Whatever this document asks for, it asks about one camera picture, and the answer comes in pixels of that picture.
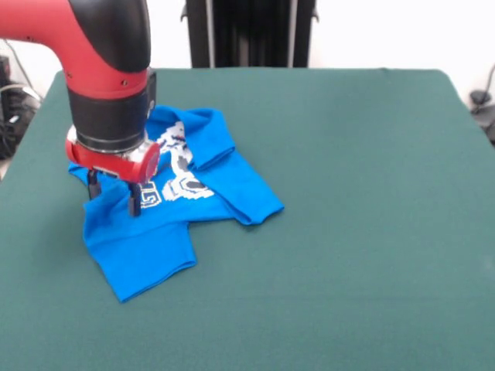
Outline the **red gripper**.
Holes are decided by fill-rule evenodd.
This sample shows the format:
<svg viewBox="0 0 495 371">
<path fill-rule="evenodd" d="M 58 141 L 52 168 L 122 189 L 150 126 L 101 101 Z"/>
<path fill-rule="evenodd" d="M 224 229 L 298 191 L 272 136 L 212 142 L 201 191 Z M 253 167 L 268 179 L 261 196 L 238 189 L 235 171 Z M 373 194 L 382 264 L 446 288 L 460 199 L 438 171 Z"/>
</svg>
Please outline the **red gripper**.
<svg viewBox="0 0 495 371">
<path fill-rule="evenodd" d="M 123 154 L 110 154 L 91 151 L 81 144 L 66 140 L 66 153 L 69 160 L 89 171 L 87 173 L 87 190 L 89 199 L 101 194 L 101 184 L 97 171 L 113 175 L 128 182 L 129 213 L 131 216 L 141 215 L 141 186 L 133 182 L 147 182 L 154 175 L 159 163 L 159 145 L 145 141 L 140 147 Z"/>
</svg>

